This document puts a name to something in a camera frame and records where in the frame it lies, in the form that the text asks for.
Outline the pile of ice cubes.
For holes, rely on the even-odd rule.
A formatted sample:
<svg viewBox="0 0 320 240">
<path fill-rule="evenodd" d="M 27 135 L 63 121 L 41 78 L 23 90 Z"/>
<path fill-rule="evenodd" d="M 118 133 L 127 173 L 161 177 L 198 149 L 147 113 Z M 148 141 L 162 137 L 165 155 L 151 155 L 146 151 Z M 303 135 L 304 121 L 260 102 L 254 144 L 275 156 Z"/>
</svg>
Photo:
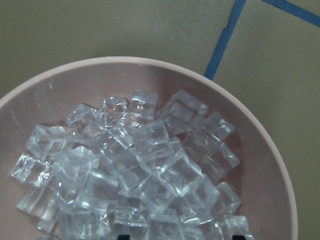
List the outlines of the pile of ice cubes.
<svg viewBox="0 0 320 240">
<path fill-rule="evenodd" d="M 30 186 L 17 208 L 45 240 L 251 240 L 224 181 L 240 161 L 234 126 L 184 90 L 79 104 L 63 126 L 34 127 L 11 176 Z"/>
</svg>

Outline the pink bowl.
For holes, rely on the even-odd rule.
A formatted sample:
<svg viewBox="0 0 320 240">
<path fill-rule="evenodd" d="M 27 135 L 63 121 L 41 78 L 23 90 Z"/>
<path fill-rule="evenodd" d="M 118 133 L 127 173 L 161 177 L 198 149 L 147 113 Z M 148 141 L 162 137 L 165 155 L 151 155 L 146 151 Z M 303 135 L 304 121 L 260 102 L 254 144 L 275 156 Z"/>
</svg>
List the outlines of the pink bowl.
<svg viewBox="0 0 320 240">
<path fill-rule="evenodd" d="M 58 125 L 80 103 L 99 107 L 107 96 L 130 99 L 134 90 L 156 92 L 162 105 L 184 89 L 235 126 L 227 140 L 240 165 L 226 181 L 242 198 L 257 240 L 296 240 L 298 215 L 291 180 L 274 142 L 256 117 L 224 88 L 186 68 L 147 58 L 110 56 L 68 63 L 19 85 L 0 101 L 0 237 L 33 240 L 38 220 L 19 211 L 29 188 L 11 177 L 37 124 Z"/>
</svg>

